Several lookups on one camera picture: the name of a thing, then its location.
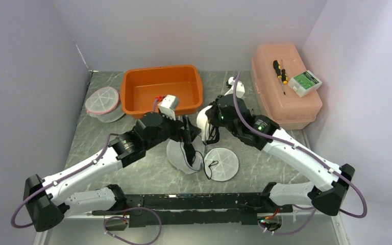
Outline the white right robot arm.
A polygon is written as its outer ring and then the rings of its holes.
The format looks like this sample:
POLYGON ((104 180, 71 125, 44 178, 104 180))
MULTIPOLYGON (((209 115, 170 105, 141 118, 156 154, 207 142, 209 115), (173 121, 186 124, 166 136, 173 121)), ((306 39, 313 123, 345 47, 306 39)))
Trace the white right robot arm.
POLYGON ((268 183, 261 197, 265 211, 283 205, 311 205, 326 215, 338 215, 355 174, 353 166, 340 166, 318 156, 269 117, 252 114, 242 99, 231 94, 219 95, 209 106, 205 115, 210 125, 226 128, 245 145, 281 159, 308 179, 301 184, 268 183))

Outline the white mesh blue-zip laundry bag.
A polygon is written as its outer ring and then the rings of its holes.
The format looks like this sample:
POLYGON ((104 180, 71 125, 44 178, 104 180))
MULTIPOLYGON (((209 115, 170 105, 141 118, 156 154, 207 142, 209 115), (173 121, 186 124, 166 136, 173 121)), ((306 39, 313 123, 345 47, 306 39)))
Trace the white mesh blue-zip laundry bag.
POLYGON ((183 142, 170 140, 166 146, 170 164, 185 174, 203 171, 207 179, 218 182, 229 181, 238 173, 239 160, 230 149, 213 148, 206 151, 200 136, 191 146, 194 152, 187 153, 183 142))

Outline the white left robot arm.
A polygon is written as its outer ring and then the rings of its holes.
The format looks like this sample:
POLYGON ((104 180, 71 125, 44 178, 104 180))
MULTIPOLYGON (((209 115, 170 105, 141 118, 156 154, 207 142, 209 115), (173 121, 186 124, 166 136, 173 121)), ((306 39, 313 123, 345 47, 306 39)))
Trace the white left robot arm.
POLYGON ((79 189, 103 175, 115 172, 144 158, 146 152, 171 139, 190 147, 201 129, 187 116, 170 119, 163 113, 148 112, 137 120, 132 130, 109 134, 105 146, 84 161, 44 178, 26 179, 23 206, 37 232, 49 230, 64 218, 89 211, 120 214, 127 208, 127 198, 116 184, 87 192, 79 189))

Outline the black white bra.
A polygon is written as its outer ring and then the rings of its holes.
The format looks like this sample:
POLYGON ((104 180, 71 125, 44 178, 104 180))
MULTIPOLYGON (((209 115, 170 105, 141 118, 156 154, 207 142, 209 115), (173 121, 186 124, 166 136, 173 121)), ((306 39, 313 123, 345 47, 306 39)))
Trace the black white bra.
POLYGON ((205 172, 206 145, 218 142, 218 130, 209 123, 206 115, 210 108, 211 106, 207 106, 198 113, 194 126, 200 128, 201 133, 191 144, 185 144, 183 136, 181 136, 180 150, 183 156, 181 171, 186 174, 205 172))

